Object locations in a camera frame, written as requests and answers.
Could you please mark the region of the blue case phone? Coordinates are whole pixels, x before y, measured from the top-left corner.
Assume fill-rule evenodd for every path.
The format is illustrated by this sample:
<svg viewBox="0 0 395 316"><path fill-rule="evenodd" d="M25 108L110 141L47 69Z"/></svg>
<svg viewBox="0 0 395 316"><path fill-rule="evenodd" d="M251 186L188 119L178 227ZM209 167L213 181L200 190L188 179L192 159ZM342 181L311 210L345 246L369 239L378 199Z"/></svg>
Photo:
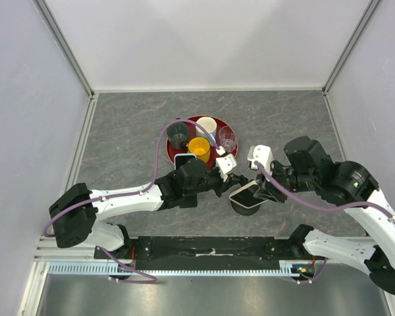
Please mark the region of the blue case phone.
<svg viewBox="0 0 395 316"><path fill-rule="evenodd" d="M178 170L185 165L190 159L195 159L196 155L193 153L177 153L174 156L174 169Z"/></svg>

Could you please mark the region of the beige case phone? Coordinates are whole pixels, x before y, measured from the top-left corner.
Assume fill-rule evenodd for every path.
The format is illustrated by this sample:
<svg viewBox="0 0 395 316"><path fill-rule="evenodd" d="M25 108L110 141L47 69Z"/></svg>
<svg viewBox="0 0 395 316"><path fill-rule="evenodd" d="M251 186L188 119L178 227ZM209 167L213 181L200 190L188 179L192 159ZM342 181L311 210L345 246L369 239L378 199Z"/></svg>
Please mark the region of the beige case phone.
<svg viewBox="0 0 395 316"><path fill-rule="evenodd" d="M260 189L260 185L255 180L252 180L251 182L232 192L229 195L229 200L240 207L251 209L252 207L261 205L266 201L266 199L263 197L257 197L257 193Z"/></svg>

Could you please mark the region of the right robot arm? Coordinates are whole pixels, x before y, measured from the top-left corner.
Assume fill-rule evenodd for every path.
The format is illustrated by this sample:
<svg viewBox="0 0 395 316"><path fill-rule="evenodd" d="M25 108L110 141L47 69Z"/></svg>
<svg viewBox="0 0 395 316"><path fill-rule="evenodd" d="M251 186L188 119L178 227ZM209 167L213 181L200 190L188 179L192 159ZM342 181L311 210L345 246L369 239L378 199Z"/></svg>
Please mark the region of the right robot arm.
<svg viewBox="0 0 395 316"><path fill-rule="evenodd" d="M284 152L288 166L274 160L268 146L249 150L250 168L261 172L258 196L281 203L291 198L323 212L344 211L375 242L350 242L302 224L288 243L290 255L303 259L311 254L346 264L395 295L395 210L373 175L355 161L334 162L320 142L308 136L288 142Z"/></svg>

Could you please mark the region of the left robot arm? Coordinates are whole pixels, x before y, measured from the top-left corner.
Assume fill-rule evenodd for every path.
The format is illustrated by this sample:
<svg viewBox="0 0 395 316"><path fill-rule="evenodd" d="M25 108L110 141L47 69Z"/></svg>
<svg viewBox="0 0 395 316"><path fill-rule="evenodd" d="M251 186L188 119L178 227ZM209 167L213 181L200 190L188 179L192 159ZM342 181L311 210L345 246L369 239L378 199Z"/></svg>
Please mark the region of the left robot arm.
<svg viewBox="0 0 395 316"><path fill-rule="evenodd" d="M127 229L109 219L142 211L193 208L202 192L214 191L220 197L231 187L248 182L245 176L233 173L233 156L219 160L221 165L208 169L203 161L189 159L154 183L135 188L100 191L85 183L73 185L49 208L57 247L85 243L105 248L117 259L126 258L132 249Z"/></svg>

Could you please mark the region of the black round-base phone stand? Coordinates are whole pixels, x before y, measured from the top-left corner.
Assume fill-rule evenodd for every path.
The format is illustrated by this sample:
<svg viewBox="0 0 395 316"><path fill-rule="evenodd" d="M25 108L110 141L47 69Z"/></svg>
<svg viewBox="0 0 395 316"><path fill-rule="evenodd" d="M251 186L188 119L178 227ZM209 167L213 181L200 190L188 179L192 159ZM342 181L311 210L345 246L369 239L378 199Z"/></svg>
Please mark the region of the black round-base phone stand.
<svg viewBox="0 0 395 316"><path fill-rule="evenodd" d="M243 215L243 216L253 215L260 208L260 205L258 205L256 207L252 207L251 209L245 209L245 208L240 207L239 205L237 205L235 203L232 203L231 201L230 201L230 204L231 204L233 210L235 210L235 212L237 212L238 214Z"/></svg>

